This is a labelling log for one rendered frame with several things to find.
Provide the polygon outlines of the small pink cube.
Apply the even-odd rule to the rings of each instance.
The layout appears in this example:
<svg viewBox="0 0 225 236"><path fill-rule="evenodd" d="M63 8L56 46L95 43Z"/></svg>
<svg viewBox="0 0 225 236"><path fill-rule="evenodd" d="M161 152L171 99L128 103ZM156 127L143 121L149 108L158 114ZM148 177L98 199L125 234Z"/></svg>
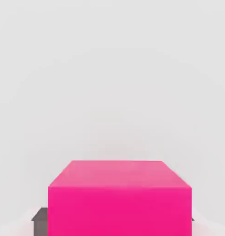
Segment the small pink cube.
<svg viewBox="0 0 225 236"><path fill-rule="evenodd" d="M48 187L48 236L192 236L192 188L161 161L72 161Z"/></svg>

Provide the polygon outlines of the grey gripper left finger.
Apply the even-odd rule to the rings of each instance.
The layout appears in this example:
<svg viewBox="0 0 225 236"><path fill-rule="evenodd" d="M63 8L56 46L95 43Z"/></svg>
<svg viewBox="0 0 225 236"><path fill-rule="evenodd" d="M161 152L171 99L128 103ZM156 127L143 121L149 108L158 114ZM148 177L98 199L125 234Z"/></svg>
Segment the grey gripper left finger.
<svg viewBox="0 0 225 236"><path fill-rule="evenodd" d="M18 221L14 236L48 236L48 208L27 211Z"/></svg>

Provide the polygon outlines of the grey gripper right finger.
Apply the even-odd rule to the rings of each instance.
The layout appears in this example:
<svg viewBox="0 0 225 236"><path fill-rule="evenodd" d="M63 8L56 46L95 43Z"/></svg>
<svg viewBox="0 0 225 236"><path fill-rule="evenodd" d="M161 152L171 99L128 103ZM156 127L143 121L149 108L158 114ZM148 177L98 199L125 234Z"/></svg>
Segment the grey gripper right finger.
<svg viewBox="0 0 225 236"><path fill-rule="evenodd" d="M192 208L192 219L192 236L211 236L207 220L195 208Z"/></svg>

